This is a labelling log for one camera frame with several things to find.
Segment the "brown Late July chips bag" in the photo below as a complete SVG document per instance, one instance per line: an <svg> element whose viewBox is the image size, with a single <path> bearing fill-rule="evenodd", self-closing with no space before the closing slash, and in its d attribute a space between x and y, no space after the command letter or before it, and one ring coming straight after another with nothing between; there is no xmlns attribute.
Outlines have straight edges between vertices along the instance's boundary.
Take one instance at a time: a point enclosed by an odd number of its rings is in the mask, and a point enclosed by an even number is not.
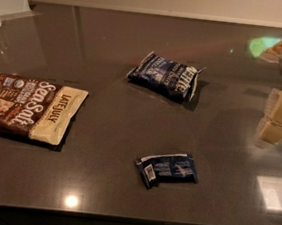
<svg viewBox="0 0 282 225"><path fill-rule="evenodd" d="M0 73L0 133L57 146L88 95L46 80Z"/></svg>

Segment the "dark blue kettle chips bag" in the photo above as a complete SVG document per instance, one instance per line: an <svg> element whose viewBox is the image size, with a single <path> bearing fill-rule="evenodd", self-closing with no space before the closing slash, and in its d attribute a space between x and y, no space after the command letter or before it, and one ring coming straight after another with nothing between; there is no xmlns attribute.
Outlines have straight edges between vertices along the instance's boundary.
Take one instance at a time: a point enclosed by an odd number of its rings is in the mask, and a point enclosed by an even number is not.
<svg viewBox="0 0 282 225"><path fill-rule="evenodd" d="M165 59L152 51L127 77L170 99L190 102L197 92L199 74L204 70Z"/></svg>

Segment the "blue rxbar blueberry wrapper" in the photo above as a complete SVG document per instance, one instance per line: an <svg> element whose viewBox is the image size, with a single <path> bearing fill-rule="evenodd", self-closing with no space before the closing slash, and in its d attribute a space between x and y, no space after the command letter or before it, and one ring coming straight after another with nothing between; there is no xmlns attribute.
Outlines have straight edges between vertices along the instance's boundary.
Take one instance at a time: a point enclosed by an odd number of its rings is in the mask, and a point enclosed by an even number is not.
<svg viewBox="0 0 282 225"><path fill-rule="evenodd" d="M144 156L137 158L135 164L147 190L161 182L198 183L193 155L190 153Z"/></svg>

